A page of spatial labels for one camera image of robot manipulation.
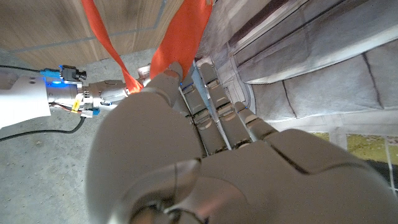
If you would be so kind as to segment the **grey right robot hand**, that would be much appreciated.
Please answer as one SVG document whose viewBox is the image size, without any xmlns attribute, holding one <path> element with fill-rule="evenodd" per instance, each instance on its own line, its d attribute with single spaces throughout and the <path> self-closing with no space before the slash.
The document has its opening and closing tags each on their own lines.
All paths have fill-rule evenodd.
<svg viewBox="0 0 398 224">
<path fill-rule="evenodd" d="M 60 65 L 58 70 L 45 68 L 40 74 L 46 78 L 49 105 L 74 113 L 95 114 L 100 110 L 112 110 L 129 95 L 121 80 L 84 85 L 86 72 L 69 65 Z"/>
</svg>

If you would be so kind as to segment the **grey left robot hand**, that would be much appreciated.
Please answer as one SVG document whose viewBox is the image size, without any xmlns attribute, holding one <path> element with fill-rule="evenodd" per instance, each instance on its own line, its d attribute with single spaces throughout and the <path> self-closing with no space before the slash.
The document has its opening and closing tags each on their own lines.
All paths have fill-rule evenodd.
<svg viewBox="0 0 398 224">
<path fill-rule="evenodd" d="M 174 62 L 99 126 L 88 159 L 90 223 L 396 223 L 384 178 L 297 129 L 203 157 L 173 109 Z"/>
</svg>

